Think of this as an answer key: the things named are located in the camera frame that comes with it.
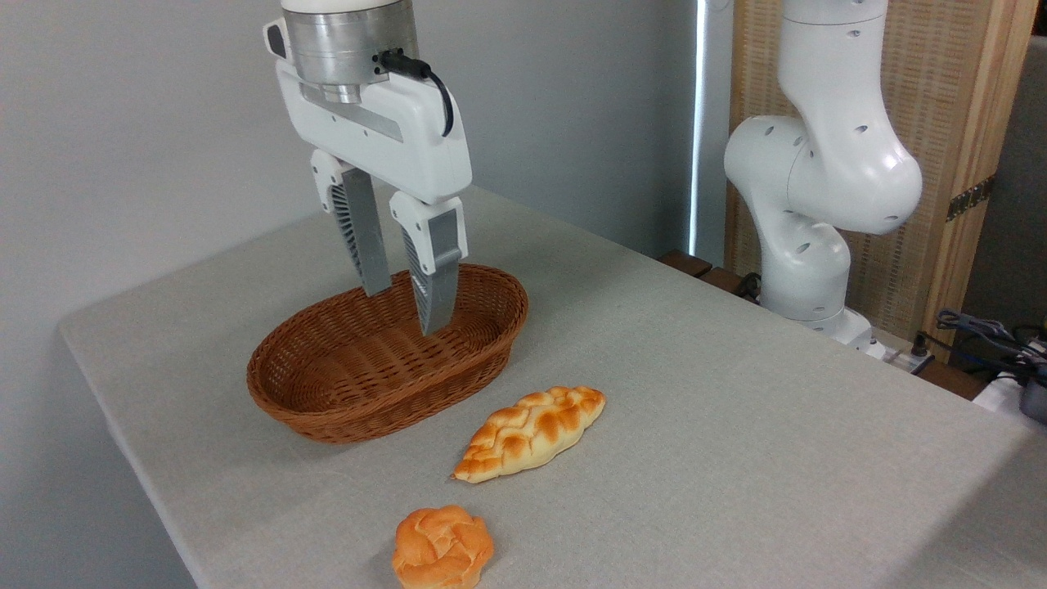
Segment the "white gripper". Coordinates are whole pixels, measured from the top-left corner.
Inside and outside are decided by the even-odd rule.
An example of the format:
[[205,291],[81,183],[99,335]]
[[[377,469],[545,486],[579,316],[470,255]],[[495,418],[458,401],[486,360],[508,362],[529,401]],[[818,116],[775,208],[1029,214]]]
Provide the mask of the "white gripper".
[[441,201],[464,190],[474,175],[461,121],[442,135],[438,87],[393,72],[364,85],[359,103],[344,104],[326,101],[317,85],[299,78],[290,56],[276,58],[276,76],[292,126],[317,148],[310,165],[319,200],[338,224],[364,292],[374,297],[389,289],[374,176],[399,190],[389,213],[402,227],[421,332],[446,327],[468,245],[461,199]]

